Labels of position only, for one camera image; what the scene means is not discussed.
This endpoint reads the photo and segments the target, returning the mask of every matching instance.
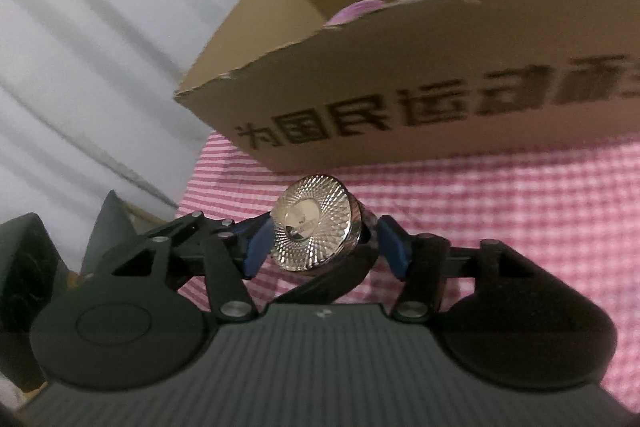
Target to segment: black circular base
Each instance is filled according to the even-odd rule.
[[[438,318],[444,347],[478,377],[552,391],[600,381],[616,347],[609,317],[576,292],[501,283]]]
[[[97,277],[46,306],[31,346],[54,380],[102,391],[148,385],[179,371],[206,339],[199,309],[143,277]]]

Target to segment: silver pin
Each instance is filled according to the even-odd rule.
[[[418,301],[405,301],[398,306],[398,314],[408,319],[419,319],[428,312],[427,305]]]
[[[229,301],[220,306],[220,311],[227,317],[241,319],[251,313],[251,304],[242,301]]]

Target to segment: white wall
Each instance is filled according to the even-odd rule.
[[[0,0],[0,221],[78,268],[108,190],[170,219],[210,129],[172,100],[237,0]]]

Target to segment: ribbed gray surface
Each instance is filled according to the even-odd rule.
[[[468,376],[420,326],[375,305],[272,305],[221,329],[161,384],[95,394],[53,384],[22,409],[34,427],[616,427],[631,419],[590,385],[524,394]]]

